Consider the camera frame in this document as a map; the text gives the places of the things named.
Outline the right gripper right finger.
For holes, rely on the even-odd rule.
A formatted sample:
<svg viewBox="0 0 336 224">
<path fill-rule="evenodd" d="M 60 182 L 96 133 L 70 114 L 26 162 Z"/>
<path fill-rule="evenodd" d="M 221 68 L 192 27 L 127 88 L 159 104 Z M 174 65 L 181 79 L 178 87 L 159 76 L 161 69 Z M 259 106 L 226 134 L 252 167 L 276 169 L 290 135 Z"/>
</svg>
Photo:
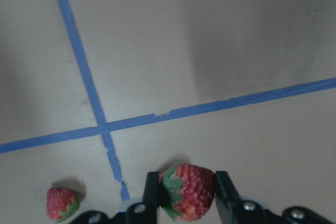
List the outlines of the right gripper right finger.
<svg viewBox="0 0 336 224">
<path fill-rule="evenodd" d="M 240 196 L 228 172 L 215 174 L 215 202 L 221 223 L 278 223 L 278 216 L 259 200 Z"/>
</svg>

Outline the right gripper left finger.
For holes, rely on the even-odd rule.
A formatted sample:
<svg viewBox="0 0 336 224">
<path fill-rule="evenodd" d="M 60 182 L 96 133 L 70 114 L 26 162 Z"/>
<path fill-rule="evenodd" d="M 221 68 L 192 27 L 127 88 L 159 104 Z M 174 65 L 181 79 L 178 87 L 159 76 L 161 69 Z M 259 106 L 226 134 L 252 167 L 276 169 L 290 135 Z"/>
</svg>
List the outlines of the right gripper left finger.
<svg viewBox="0 0 336 224">
<path fill-rule="evenodd" d="M 159 172 L 148 172 L 144 192 L 140 198 L 131 198 L 121 203 L 117 215 L 121 223 L 157 223 L 159 208 Z"/>
</svg>

